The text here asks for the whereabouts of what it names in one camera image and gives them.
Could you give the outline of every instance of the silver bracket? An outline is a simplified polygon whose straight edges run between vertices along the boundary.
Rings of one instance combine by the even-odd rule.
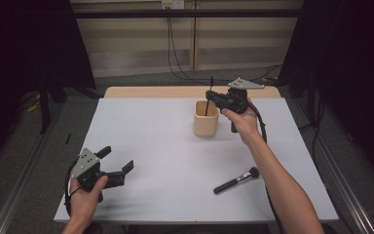
[[[77,178],[84,172],[95,166],[99,162],[99,158],[96,157],[88,148],[84,148],[80,155],[77,164],[72,171],[71,178]]]
[[[246,81],[240,77],[230,82],[227,86],[238,90],[264,89],[264,85],[255,84],[253,82]]]

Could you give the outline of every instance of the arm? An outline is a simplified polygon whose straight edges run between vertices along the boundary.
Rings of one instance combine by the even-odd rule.
[[[78,179],[72,179],[70,192],[78,189],[71,197],[71,218],[62,231],[62,234],[84,233],[93,220],[96,206],[98,204],[98,195],[105,187],[108,176],[101,177],[93,187],[91,192],[86,192],[80,187]]]
[[[229,109],[222,114],[235,123],[242,141],[249,148],[287,233],[323,233],[318,215],[306,192],[281,165],[257,130],[254,112],[239,115]]]

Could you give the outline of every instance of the hand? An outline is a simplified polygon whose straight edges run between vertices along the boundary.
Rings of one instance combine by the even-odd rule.
[[[71,196],[71,218],[63,233],[82,233],[91,224],[98,205],[98,195],[108,182],[108,176],[102,176],[91,192],[79,189],[78,179],[72,179],[70,193],[77,190]]]
[[[244,144],[248,145],[252,137],[261,137],[257,128],[256,114],[250,107],[243,114],[238,114],[227,108],[224,108],[221,113],[235,124]]]

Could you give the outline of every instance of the black metal bar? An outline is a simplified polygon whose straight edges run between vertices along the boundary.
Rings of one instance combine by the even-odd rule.
[[[76,10],[76,19],[136,19],[136,18],[298,18],[317,15],[318,11],[301,10]]]

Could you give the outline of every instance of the cup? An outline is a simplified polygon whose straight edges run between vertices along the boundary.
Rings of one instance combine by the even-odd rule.
[[[200,137],[212,137],[217,131],[218,110],[214,102],[196,101],[194,114],[194,134]]]

